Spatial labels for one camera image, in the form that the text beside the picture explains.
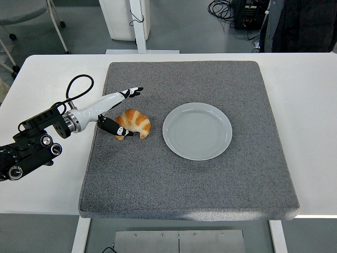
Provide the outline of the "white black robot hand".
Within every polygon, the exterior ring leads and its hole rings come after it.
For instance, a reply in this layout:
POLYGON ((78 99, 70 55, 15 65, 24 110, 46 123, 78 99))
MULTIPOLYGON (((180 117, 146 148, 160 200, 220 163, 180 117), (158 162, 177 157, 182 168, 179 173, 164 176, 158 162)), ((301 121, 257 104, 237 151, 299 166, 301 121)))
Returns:
POLYGON ((74 124, 74 132, 83 131, 89 122, 97 122, 97 126, 102 130, 118 136, 132 136, 133 132, 139 132, 140 138, 145 138, 151 129, 149 119, 135 110, 126 110, 117 118, 117 121, 105 117, 105 113, 120 104, 126 98, 133 98, 140 95, 143 89, 134 87, 122 92, 116 92, 103 96, 100 100, 85 109, 72 109, 67 115, 74 124))

